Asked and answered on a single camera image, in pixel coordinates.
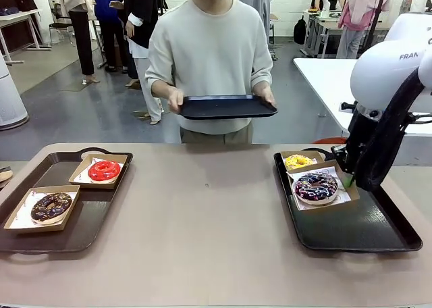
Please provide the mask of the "person's left hand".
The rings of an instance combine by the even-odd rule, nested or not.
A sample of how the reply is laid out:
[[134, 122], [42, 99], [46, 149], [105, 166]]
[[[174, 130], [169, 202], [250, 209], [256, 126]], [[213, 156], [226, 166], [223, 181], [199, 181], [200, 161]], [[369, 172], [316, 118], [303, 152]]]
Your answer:
[[263, 90], [262, 90], [262, 95], [261, 97], [268, 102], [268, 104], [270, 104], [273, 107], [276, 107], [276, 102], [275, 102], [275, 98], [273, 96], [272, 90], [270, 86], [266, 86]]

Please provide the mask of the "person's right hand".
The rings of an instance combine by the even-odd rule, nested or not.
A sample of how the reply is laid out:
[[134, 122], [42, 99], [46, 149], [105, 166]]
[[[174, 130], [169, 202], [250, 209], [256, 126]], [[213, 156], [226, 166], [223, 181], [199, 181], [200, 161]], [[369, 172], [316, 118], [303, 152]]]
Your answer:
[[184, 92], [174, 86], [168, 88], [168, 105], [170, 111], [176, 114], [180, 113], [181, 107], [184, 102]]

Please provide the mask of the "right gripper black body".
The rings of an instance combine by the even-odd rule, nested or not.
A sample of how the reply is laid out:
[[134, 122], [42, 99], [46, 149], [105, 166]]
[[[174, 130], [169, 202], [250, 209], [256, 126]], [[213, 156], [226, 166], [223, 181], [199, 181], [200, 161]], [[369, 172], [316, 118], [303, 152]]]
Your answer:
[[345, 173], [354, 173], [360, 155], [371, 139], [371, 119], [355, 113], [348, 131], [350, 135], [345, 144], [332, 146], [331, 152]]

